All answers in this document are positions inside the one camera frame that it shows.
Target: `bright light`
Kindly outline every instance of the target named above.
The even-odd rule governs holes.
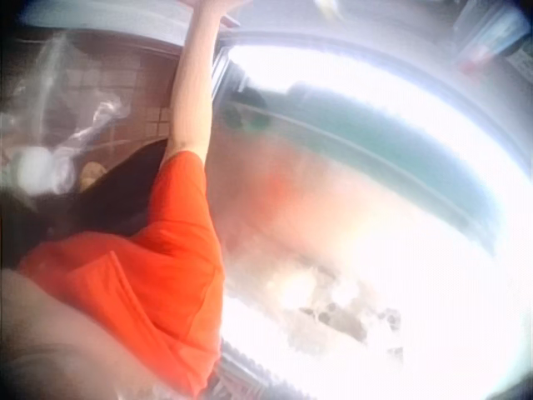
[[[268,46],[234,47],[230,59],[259,88],[286,93],[295,83],[307,83],[343,94],[416,128],[420,135],[431,136],[454,153],[494,195],[502,217],[494,259],[444,223],[417,228],[419,237],[410,239],[415,244],[407,244],[420,251],[404,254],[411,248],[398,242],[398,254],[415,258],[407,263],[407,269],[398,268],[396,260],[401,257],[382,251],[381,237],[359,242],[353,256],[358,266],[368,260],[367,278],[380,287],[379,293],[387,293],[405,309],[404,378],[420,387],[420,397],[435,394],[436,388],[443,398],[487,394],[510,370],[519,346],[520,327],[512,296],[506,294],[506,279],[511,276],[514,284],[531,296],[529,281],[521,278],[533,275],[529,250],[533,196],[528,177],[497,142],[459,110],[367,62],[309,49]],[[286,293],[292,294],[284,295],[284,302],[289,308],[301,304],[309,292],[311,284],[304,281],[298,278],[287,284]],[[353,292],[339,287],[333,296],[339,304],[346,304]],[[237,300],[227,301],[224,315],[222,335],[229,343],[304,393],[316,398],[402,398],[398,392],[376,396],[380,386],[396,388],[390,384],[396,375],[387,362],[369,358],[351,342],[336,343],[322,358],[310,357],[291,349],[275,323]],[[247,322],[246,329],[242,329],[242,321]]]
[[[260,88],[284,93],[298,82],[324,87],[432,136],[496,195],[504,236],[516,221],[533,221],[528,177],[489,135],[431,92],[367,62],[316,50],[236,46],[229,57]]]
[[[281,283],[277,289],[280,301],[286,310],[297,310],[309,305],[315,290],[316,278],[311,271],[296,271]]]
[[[342,282],[331,293],[333,302],[341,307],[347,307],[359,297],[359,286],[355,282]]]
[[[346,335],[339,335],[323,356],[298,352],[271,319],[225,296],[222,336],[238,352],[313,398],[403,398],[397,367],[371,356]]]

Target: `raised arm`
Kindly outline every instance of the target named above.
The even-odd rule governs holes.
[[[222,16],[246,0],[199,0],[172,88],[172,131],[162,163],[181,151],[205,162],[212,125],[212,58]]]

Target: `red t-shirt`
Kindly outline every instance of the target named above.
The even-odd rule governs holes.
[[[47,242],[21,271],[100,322],[163,380],[197,395],[219,358],[224,271],[200,158],[178,153],[135,237],[85,232]]]

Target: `skin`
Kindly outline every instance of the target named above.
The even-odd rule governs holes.
[[[242,0],[202,0],[195,6],[172,92],[172,133],[163,162],[182,151],[205,162],[211,136],[212,57],[221,17]],[[151,393],[158,378],[91,318],[48,296],[16,272],[2,271],[4,359],[32,346],[68,345],[98,362],[120,388]]]
[[[212,125],[212,62],[224,14],[243,0],[198,2],[172,88],[172,130],[162,163],[182,151],[205,162]]]

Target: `tiled wall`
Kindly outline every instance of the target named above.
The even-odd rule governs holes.
[[[124,53],[86,60],[66,71],[68,86],[79,93],[98,88],[130,105],[123,120],[101,132],[91,150],[77,160],[78,170],[89,161],[110,169],[148,143],[170,132],[168,103],[176,60]]]

